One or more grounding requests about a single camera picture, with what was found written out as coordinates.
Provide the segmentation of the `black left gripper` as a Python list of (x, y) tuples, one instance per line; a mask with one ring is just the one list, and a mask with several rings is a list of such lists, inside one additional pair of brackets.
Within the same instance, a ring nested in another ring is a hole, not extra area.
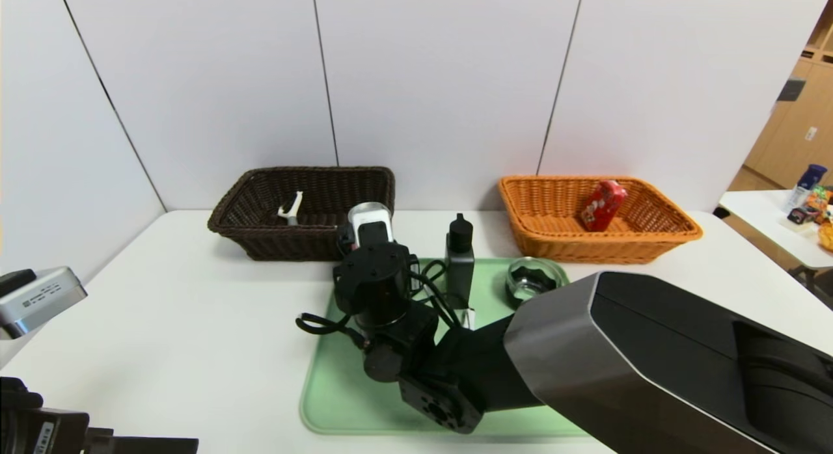
[(193, 437), (117, 436), (89, 427), (85, 412), (54, 408), (2, 409), (3, 453), (197, 453)]

